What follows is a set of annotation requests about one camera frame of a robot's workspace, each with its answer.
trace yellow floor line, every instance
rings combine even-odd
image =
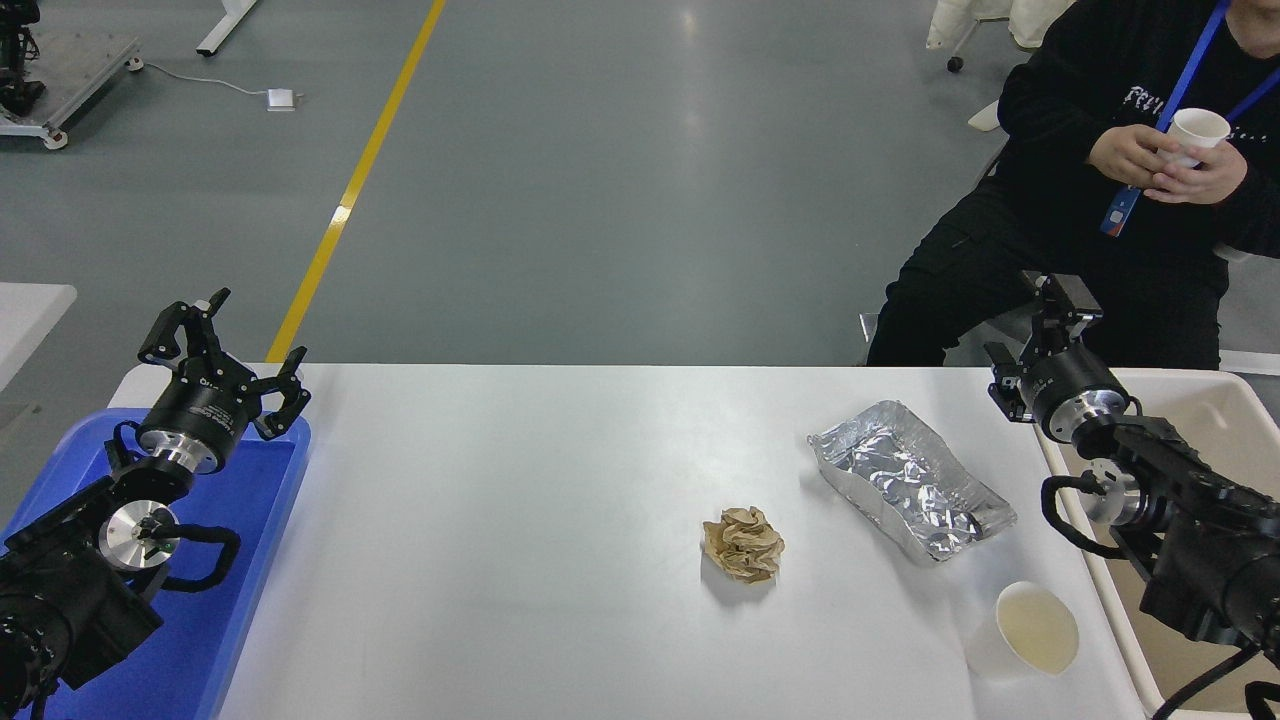
[[[387,138],[387,131],[390,129],[392,120],[396,119],[401,100],[404,99],[404,91],[408,90],[408,83],[413,79],[413,70],[417,69],[422,51],[426,49],[428,41],[431,40],[431,32],[435,31],[435,23],[440,19],[440,12],[444,10],[445,1],[435,0],[431,5],[431,12],[428,13],[426,22],[422,23],[422,29],[419,31],[417,40],[413,41],[413,49],[410,50],[408,58],[404,59],[401,74],[396,78],[396,86],[387,99],[387,105],[383,106],[383,114],[378,118],[378,124],[374,126],[374,132],[369,136],[369,142],[365,143],[365,151],[360,155],[360,161],[356,163],[356,172],[351,174],[351,181],[347,182],[347,190],[342,193],[342,201],[333,211],[333,219],[329,220],[329,228],[320,240],[320,247],[316,249],[315,256],[311,258],[311,266],[307,268],[307,274],[302,277],[298,292],[293,296],[293,304],[289,305],[289,311],[285,313],[284,322],[280,323],[280,329],[275,333],[275,341],[271,342],[271,348],[266,352],[268,363],[283,363],[284,356],[289,352],[289,346],[293,345],[293,338],[298,334],[302,318],[306,316],[311,299],[315,297],[316,288],[320,287],[320,279],[324,278],[325,269],[329,266],[329,259],[333,258],[333,251],[338,247],[342,231],[347,228],[347,219],[351,217],[351,210],[356,206],[356,200],[360,199],[360,191],[365,187],[365,179],[369,177],[369,170],[378,159],[378,152],[383,149],[383,140]]]

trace person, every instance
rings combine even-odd
[[[1180,147],[1155,127],[1188,68],[1178,108],[1233,120],[1212,149]],[[1105,363],[1216,369],[1229,278],[1215,246],[1280,256],[1280,92],[1268,92],[1277,68],[1280,0],[1071,5],[1005,82],[1009,142],[995,174],[886,288],[867,364],[941,365],[961,334],[1028,302],[1020,272],[1039,270],[1080,275],[1098,300],[1103,319],[1083,340]],[[1201,164],[1166,163],[1158,150]],[[1125,186],[1140,196],[1112,237],[1102,223]]]

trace aluminum foil tray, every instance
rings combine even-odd
[[[809,436],[809,446],[831,487],[919,565],[950,560],[1018,520],[901,402],[877,402]]]

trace white plastic bin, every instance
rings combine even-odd
[[[1135,369],[1115,374],[1142,401],[1144,414],[1169,419],[1215,471],[1280,498],[1280,429],[1244,380],[1202,370]],[[1055,474],[1079,475],[1085,468],[1070,446],[1043,437],[1041,445]],[[1061,492],[1059,497],[1071,524],[1114,544],[1106,528],[1089,523],[1075,492]],[[1193,643],[1142,614],[1138,603],[1143,582],[1126,561],[1088,553],[1085,560],[1148,717],[1164,698],[1235,652],[1234,647]],[[1203,691],[1174,717],[1248,720],[1244,684],[1256,679],[1277,682],[1280,671],[1258,656]]]

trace hand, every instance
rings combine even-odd
[[[1115,127],[1093,143],[1087,161],[1114,181],[1148,188],[1167,164],[1156,150],[1178,152],[1178,141],[1149,126]]]
[[[1161,202],[1213,205],[1235,192],[1249,170],[1244,155],[1225,140],[1217,147],[1184,147],[1183,152],[1201,165],[1192,169],[1166,164],[1153,176],[1155,186],[1143,195]]]

